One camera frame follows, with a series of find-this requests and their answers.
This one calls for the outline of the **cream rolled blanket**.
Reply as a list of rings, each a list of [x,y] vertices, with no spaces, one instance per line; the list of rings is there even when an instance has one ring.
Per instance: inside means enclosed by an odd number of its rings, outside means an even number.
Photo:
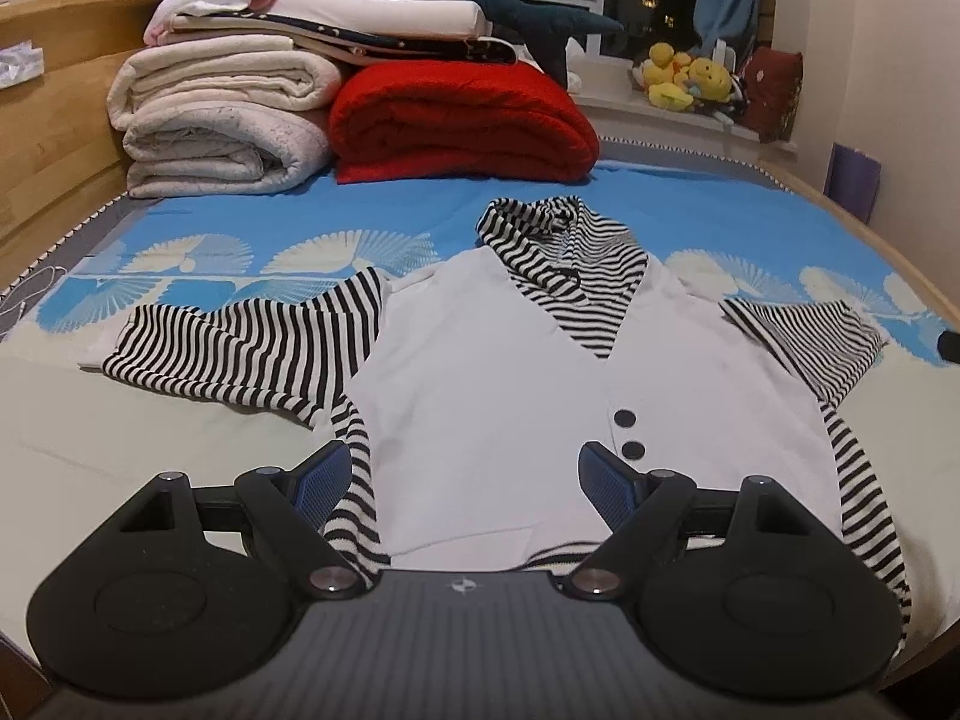
[[[281,36],[218,36],[149,47],[106,98],[130,160],[132,199],[296,187],[331,160],[327,109],[342,71]]]

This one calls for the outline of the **striped black white sweater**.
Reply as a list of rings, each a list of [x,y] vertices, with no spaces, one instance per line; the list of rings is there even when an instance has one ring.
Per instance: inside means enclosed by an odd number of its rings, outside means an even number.
[[[701,486],[775,478],[911,600],[884,491],[839,404],[882,355],[844,301],[702,298],[576,197],[493,200],[477,245],[315,298],[133,310],[107,377],[329,431],[352,483],[322,534],[389,567],[568,572],[604,522],[579,488],[599,442]]]

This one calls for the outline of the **wooden headboard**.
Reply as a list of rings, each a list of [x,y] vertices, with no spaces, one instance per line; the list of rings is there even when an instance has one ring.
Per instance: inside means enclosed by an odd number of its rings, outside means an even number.
[[[32,0],[2,10],[2,44],[44,51],[44,75],[2,91],[2,281],[125,190],[106,96],[161,0]]]

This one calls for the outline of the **blue white patterned bedsheet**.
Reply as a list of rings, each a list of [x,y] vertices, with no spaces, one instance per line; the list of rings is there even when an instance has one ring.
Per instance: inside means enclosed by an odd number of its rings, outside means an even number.
[[[309,514],[366,578],[565,575],[607,525],[597,440],[709,488],[765,473],[900,601],[958,622],[958,371],[944,325],[770,179],[608,161],[574,185],[420,179],[124,203],[2,338],[2,629],[174,468],[228,484],[350,445]]]

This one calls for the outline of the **purple box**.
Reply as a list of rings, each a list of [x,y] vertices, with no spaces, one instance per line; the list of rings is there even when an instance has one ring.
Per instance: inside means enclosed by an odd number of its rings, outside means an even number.
[[[835,143],[823,193],[861,223],[871,221],[882,177],[882,164],[859,149]]]

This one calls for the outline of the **white folded bedding stack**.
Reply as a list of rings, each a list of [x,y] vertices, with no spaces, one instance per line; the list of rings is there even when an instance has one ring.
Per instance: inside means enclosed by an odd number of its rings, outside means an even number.
[[[166,46],[229,31],[281,34],[352,65],[517,62],[514,46],[491,34],[490,21],[470,0],[161,0],[143,42]]]

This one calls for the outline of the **red folded blanket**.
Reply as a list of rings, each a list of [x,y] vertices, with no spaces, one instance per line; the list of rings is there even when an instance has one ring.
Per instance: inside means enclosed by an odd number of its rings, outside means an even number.
[[[365,68],[337,94],[327,135],[341,184],[444,176],[569,184],[601,153],[571,96],[524,62]]]

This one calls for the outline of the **yellow plush toys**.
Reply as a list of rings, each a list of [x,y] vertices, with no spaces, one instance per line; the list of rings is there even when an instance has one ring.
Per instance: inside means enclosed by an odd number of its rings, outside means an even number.
[[[747,103],[742,82],[726,65],[669,43],[652,44],[631,67],[631,81],[651,106],[669,112],[734,115]]]

